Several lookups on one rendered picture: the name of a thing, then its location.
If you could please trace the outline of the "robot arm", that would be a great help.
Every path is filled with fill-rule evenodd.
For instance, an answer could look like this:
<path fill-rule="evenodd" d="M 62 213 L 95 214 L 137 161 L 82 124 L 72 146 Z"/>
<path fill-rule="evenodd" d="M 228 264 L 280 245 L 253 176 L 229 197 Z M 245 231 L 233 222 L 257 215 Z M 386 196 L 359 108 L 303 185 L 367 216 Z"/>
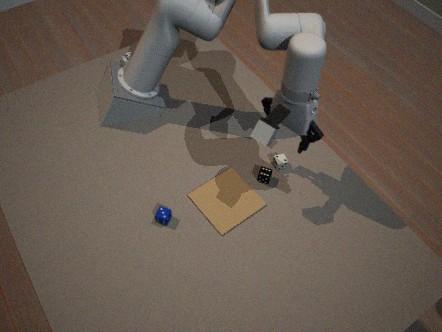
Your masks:
<path fill-rule="evenodd" d="M 212 41 L 235 1 L 156 0 L 133 55 L 127 52 L 121 57 L 125 65 L 117 73 L 119 85 L 137 98 L 156 97 L 160 90 L 158 81 L 179 46 L 179 28 Z M 321 95 L 317 85 L 327 51 L 323 18 L 317 13 L 270 13 L 269 0 L 255 0 L 255 20 L 257 40 L 263 49 L 287 50 L 282 95 L 296 103 L 318 101 Z M 266 118 L 258 120 L 250 137 L 270 146 L 280 128 L 278 124 L 289 113 L 279 104 Z"/>

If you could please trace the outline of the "black die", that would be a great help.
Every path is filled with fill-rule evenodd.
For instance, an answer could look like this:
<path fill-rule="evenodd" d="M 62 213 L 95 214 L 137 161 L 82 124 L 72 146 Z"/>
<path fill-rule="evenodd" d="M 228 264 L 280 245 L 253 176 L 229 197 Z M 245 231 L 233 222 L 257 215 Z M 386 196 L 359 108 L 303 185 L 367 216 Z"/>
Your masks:
<path fill-rule="evenodd" d="M 259 171 L 257 181 L 265 183 L 265 184 L 269 184 L 271 175 L 272 175 L 272 169 L 269 169 L 269 168 L 266 168 L 266 167 L 262 166 L 260 171 Z"/>

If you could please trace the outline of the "tan mat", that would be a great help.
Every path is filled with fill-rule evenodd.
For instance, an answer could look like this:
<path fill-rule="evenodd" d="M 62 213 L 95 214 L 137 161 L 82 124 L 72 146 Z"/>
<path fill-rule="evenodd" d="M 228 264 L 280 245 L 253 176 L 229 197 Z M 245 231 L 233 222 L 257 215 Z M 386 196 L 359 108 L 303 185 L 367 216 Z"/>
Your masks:
<path fill-rule="evenodd" d="M 221 236 L 267 205 L 232 168 L 187 196 Z"/>

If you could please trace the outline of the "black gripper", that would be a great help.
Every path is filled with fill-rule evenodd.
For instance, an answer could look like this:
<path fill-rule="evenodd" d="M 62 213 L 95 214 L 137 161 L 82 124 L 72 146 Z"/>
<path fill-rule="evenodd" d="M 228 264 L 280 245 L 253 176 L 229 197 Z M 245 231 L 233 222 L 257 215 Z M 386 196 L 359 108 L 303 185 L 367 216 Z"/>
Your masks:
<path fill-rule="evenodd" d="M 274 98 L 261 100 L 264 112 L 268 116 L 279 104 L 290 110 L 290 113 L 280 122 L 282 125 L 300 135 L 302 141 L 299 144 L 298 153 L 306 151 L 309 143 L 320 140 L 324 134 L 316 125 L 318 101 L 296 103 L 286 99 L 281 93 L 281 83 L 278 86 Z M 311 130 L 310 130 L 311 129 Z M 312 134 L 312 132 L 314 134 Z M 307 133 L 307 136 L 305 135 Z"/>

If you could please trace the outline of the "white die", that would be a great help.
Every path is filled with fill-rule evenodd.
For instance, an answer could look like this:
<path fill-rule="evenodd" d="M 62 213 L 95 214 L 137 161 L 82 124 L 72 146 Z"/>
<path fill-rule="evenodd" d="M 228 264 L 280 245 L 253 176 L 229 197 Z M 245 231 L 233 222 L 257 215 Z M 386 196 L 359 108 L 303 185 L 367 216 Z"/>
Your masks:
<path fill-rule="evenodd" d="M 273 163 L 276 170 L 281 170 L 281 169 L 287 168 L 288 160 L 287 160 L 285 154 L 283 153 L 283 154 L 275 155 L 273 157 L 272 163 Z"/>

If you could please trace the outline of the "blue die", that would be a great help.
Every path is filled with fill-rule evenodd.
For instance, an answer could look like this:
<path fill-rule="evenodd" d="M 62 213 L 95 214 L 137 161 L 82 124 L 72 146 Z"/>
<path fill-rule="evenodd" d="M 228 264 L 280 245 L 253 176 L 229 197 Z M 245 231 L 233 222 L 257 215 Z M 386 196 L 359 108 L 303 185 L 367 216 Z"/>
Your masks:
<path fill-rule="evenodd" d="M 172 212 L 170 209 L 160 206 L 157 213 L 155 214 L 156 222 L 168 225 L 172 217 Z"/>

